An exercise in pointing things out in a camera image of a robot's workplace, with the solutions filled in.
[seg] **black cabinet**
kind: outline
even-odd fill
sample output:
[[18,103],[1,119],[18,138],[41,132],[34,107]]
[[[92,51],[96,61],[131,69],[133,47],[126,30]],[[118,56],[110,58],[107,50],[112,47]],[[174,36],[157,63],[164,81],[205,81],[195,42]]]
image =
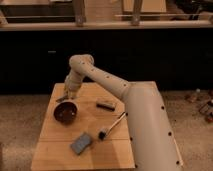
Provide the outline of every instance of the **black cabinet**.
[[69,58],[89,53],[95,65],[160,89],[212,88],[212,29],[0,32],[0,93],[50,93]]

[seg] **brush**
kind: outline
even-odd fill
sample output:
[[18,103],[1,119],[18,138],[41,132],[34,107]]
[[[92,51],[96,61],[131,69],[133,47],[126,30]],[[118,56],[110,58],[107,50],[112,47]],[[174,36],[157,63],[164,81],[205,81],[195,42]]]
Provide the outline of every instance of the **brush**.
[[109,132],[126,116],[126,112],[123,112],[120,116],[118,116],[117,120],[110,125],[109,127],[104,127],[98,134],[98,138],[100,140],[104,140],[104,138],[109,134]]

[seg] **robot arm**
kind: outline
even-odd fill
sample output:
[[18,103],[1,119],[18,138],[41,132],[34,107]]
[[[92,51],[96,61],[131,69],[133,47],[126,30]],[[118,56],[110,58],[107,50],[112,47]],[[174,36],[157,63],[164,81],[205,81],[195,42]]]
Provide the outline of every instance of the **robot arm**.
[[73,98],[85,76],[100,84],[125,104],[136,170],[181,171],[181,158],[157,88],[146,82],[130,83],[94,67],[93,63],[90,55],[71,57],[65,91],[73,92]]

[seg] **wooden table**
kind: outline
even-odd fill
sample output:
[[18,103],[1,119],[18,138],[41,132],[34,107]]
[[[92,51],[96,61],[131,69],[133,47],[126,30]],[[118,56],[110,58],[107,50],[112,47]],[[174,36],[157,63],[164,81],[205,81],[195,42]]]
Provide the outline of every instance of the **wooden table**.
[[[133,11],[134,0],[123,0],[124,12]],[[144,13],[165,13],[166,0],[143,0],[141,12]]]
[[[84,83],[73,100],[78,108],[75,121],[64,126],[53,117],[58,105],[56,99],[63,95],[64,84],[56,84],[45,115],[40,138],[31,165],[32,171],[132,169],[135,167],[126,118],[100,141],[97,136],[103,126],[112,124],[124,111],[117,98],[96,83]],[[105,98],[117,103],[114,112],[96,107],[96,100]],[[91,146],[77,156],[70,144],[83,132],[93,138]]]

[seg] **gray sponge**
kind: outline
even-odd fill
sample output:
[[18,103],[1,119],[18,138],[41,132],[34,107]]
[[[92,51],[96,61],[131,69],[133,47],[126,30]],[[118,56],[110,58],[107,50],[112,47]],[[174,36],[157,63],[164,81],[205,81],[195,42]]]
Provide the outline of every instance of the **gray sponge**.
[[77,154],[80,155],[84,149],[92,143],[92,138],[89,134],[84,132],[80,137],[78,137],[70,147]]

